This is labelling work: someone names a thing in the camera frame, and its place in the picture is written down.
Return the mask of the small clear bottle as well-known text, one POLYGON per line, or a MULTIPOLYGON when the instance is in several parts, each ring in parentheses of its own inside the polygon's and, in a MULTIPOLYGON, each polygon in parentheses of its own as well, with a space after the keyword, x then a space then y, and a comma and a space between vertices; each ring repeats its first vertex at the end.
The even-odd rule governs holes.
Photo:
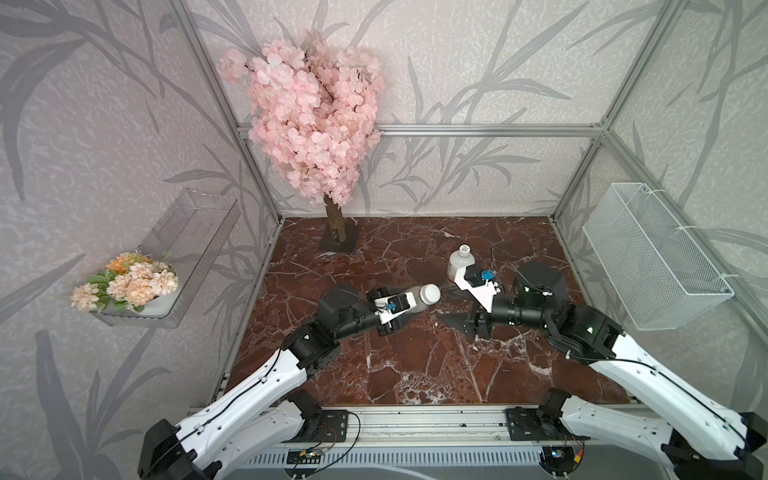
POLYGON ((406 315, 417 314, 426 310, 430 305, 430 287, 415 286, 397 294, 392 303, 396 305, 394 313, 406 315))

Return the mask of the white labelled plastic bottle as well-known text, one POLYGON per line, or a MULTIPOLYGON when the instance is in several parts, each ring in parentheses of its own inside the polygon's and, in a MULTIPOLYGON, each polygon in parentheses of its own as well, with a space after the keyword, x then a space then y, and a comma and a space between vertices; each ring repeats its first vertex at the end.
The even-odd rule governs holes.
POLYGON ((462 268, 467 268, 475 264, 475 258, 471 253, 471 248, 467 244, 462 244, 449 257, 447 275, 456 285, 459 285, 458 274, 462 268))

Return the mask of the grey bottle cap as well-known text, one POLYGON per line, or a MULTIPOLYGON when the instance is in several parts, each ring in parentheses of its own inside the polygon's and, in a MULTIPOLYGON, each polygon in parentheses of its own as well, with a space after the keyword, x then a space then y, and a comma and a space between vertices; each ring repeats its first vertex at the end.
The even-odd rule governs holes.
POLYGON ((441 300, 440 288, 435 284, 426 284, 419 289, 419 298, 425 305, 434 305, 441 300))

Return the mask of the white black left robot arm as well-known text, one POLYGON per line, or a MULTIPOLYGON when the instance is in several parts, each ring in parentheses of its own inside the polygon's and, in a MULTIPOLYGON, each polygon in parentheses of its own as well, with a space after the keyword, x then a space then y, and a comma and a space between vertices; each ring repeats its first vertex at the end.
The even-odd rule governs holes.
POLYGON ((321 407, 301 387, 339 354, 344 339, 375 329, 387 335, 427 308, 419 287, 381 288, 363 297, 335 285, 257 371, 176 424, 161 420, 144 436, 142 479, 225 477, 258 451, 316 429, 321 407))

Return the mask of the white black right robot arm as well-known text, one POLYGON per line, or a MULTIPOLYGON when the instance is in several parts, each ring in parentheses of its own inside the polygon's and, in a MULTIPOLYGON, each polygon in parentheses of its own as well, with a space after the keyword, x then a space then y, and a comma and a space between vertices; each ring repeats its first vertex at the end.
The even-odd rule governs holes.
POLYGON ((471 340, 488 339, 500 326, 540 330, 552 348, 621 385, 655 414, 627 414, 552 388, 536 409, 509 411, 516 432, 609 442, 656 461, 679 479, 762 478, 764 465, 756 453, 767 444, 766 420, 714 401, 653 358, 606 314, 571 302, 557 269, 523 264, 510 293, 477 263, 451 263, 447 273, 473 304, 467 313, 441 316, 442 322, 471 340))

